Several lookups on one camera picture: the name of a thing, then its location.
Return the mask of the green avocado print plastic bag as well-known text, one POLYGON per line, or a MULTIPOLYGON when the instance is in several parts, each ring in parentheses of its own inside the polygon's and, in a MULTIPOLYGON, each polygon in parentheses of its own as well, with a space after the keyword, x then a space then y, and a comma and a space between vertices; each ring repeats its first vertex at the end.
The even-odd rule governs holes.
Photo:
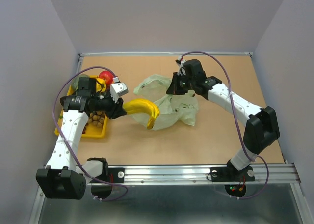
POLYGON ((134 94, 153 102, 159 109, 153 130, 161 130, 173 126, 177 121, 195 126, 199 110, 198 100, 194 91, 185 95, 167 95, 171 79, 153 74, 145 78, 135 89, 134 94))

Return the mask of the yellow fake banana bunch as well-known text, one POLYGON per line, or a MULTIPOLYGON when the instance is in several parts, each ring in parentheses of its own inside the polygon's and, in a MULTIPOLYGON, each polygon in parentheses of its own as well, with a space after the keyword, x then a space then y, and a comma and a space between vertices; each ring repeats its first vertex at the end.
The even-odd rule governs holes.
POLYGON ((134 99, 123 104, 123 109, 127 115, 144 113, 149 116, 147 129, 151 130, 154 127, 156 119, 159 117, 158 107, 151 101, 146 99, 134 99))

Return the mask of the brown fake longan bunch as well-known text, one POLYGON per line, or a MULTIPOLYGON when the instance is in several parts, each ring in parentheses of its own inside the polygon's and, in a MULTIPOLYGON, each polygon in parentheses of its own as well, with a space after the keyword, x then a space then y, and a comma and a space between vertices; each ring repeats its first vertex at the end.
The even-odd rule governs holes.
POLYGON ((98 128, 103 127, 105 122, 105 114, 102 111, 92 112, 87 121, 88 125, 94 125, 98 128))

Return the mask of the yellow fake bell pepper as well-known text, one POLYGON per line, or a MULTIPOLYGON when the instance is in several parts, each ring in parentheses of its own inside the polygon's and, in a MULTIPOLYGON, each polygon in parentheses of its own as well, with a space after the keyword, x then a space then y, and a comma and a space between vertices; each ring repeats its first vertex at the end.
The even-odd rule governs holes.
POLYGON ((106 91, 106 82, 104 79, 96 78, 96 92, 103 93, 106 91))

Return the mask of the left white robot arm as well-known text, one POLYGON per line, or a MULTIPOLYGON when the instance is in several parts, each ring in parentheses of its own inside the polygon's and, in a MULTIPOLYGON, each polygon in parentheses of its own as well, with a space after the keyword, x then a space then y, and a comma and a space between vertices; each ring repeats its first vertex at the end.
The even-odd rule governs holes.
POLYGON ((122 96, 128 88, 118 77, 108 90, 105 84, 91 77, 78 79, 78 87, 71 95, 61 97, 63 118, 53 153, 45 168, 38 169, 36 181, 46 198, 82 199, 91 181, 112 184, 105 158, 92 158, 82 165, 76 153, 90 114, 102 111, 110 119, 125 116, 122 96))

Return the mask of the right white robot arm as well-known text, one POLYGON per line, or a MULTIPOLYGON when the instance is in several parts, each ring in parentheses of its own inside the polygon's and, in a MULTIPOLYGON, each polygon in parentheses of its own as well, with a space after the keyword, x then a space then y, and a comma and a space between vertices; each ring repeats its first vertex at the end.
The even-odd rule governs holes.
POLYGON ((201 62, 197 59, 176 60, 179 70, 173 73, 172 81, 167 89, 168 95, 185 95, 190 91, 215 103, 227 112, 236 115, 236 123, 245 126, 241 136, 243 147, 234 155, 226 167, 226 175, 237 180, 243 175, 243 169, 255 161, 257 156, 280 136, 275 110, 267 106, 262 108, 252 104, 222 83, 215 76, 206 76, 201 62))

